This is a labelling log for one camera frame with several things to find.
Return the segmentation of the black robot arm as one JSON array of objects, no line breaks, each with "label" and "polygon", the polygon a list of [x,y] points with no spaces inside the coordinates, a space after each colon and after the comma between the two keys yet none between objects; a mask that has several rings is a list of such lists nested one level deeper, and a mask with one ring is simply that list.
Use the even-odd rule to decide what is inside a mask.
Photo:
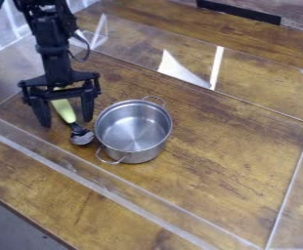
[{"label": "black robot arm", "polygon": [[35,49],[42,56],[45,74],[23,80],[25,102],[31,106],[42,126],[51,127],[50,101],[82,98],[85,121],[90,122],[94,112],[94,99],[101,95],[99,73],[78,71],[71,67],[71,37],[82,42],[77,34],[78,19],[66,0],[14,0],[25,14],[31,33],[35,36]]}]

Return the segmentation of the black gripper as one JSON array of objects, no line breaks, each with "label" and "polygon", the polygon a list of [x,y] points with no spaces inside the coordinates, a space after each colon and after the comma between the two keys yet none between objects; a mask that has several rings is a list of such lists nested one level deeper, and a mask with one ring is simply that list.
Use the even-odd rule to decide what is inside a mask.
[{"label": "black gripper", "polygon": [[94,99],[101,94],[99,73],[78,71],[71,65],[71,51],[62,47],[35,46],[41,53],[45,74],[37,78],[22,80],[23,100],[31,104],[41,125],[51,127],[51,111],[47,101],[82,98],[85,121],[93,120]]}]

